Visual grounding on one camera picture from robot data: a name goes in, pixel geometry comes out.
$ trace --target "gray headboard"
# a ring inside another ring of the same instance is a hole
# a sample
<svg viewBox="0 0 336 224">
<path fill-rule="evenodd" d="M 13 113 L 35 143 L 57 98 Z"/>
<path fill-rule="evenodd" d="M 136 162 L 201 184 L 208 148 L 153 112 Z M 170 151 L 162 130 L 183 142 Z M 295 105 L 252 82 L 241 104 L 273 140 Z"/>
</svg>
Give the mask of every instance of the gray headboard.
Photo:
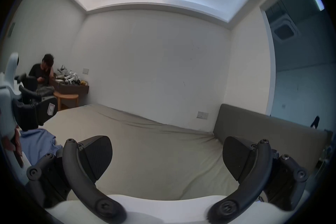
<svg viewBox="0 0 336 224">
<path fill-rule="evenodd" d="M 228 136 L 243 137 L 255 143 L 266 138 L 280 155 L 290 155 L 310 173 L 327 141 L 325 131 L 227 104 L 220 107 L 213 133 L 222 143 Z"/>
</svg>

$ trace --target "mattress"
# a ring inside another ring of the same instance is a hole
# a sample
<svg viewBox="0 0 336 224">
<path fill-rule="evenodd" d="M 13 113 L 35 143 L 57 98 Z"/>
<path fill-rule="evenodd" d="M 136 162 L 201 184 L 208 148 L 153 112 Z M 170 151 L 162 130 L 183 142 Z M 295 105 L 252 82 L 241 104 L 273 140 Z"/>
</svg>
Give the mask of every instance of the mattress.
<svg viewBox="0 0 336 224">
<path fill-rule="evenodd" d="M 222 159 L 222 144 L 212 133 L 160 124 L 103 105 L 62 110 L 43 128 L 77 142 L 106 135 L 112 161 L 96 182 L 106 195 L 151 200 L 184 200 L 229 195 L 238 187 Z M 77 199 L 73 192 L 68 200 Z"/>
</svg>

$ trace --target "wooden side table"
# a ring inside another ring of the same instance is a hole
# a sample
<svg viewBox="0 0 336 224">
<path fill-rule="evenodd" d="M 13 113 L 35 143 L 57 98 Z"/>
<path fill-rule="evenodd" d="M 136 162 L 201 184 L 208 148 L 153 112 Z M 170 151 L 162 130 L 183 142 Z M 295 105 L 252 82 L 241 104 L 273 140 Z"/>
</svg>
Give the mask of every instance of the wooden side table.
<svg viewBox="0 0 336 224">
<path fill-rule="evenodd" d="M 57 109 L 61 111 L 61 99 L 66 100 L 75 100 L 76 107 L 78 107 L 78 94 L 61 94 L 59 92 L 54 91 L 54 96 L 57 97 Z"/>
</svg>

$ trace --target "black t-shirt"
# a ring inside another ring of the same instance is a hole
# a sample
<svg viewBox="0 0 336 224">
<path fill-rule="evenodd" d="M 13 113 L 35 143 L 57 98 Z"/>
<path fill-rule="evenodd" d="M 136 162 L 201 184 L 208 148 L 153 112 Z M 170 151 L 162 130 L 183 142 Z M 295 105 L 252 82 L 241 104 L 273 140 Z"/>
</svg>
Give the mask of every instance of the black t-shirt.
<svg viewBox="0 0 336 224">
<path fill-rule="evenodd" d="M 29 75 L 36 77 L 37 79 L 41 76 L 44 78 L 44 82 L 42 84 L 47 85 L 49 82 L 50 68 L 48 71 L 44 71 L 41 69 L 41 64 L 37 63 L 33 65 L 31 68 Z"/>
</svg>

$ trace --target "blue cloth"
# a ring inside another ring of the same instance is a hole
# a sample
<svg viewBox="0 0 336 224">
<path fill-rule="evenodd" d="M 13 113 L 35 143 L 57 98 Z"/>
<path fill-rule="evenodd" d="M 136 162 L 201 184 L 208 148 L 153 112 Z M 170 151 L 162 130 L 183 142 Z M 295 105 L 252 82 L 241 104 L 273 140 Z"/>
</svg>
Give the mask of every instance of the blue cloth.
<svg viewBox="0 0 336 224">
<path fill-rule="evenodd" d="M 56 155 L 56 151 L 62 148 L 61 145 L 55 145 L 56 137 L 45 129 L 31 129 L 20 133 L 22 151 L 31 165 L 35 165 L 47 153 Z"/>
</svg>

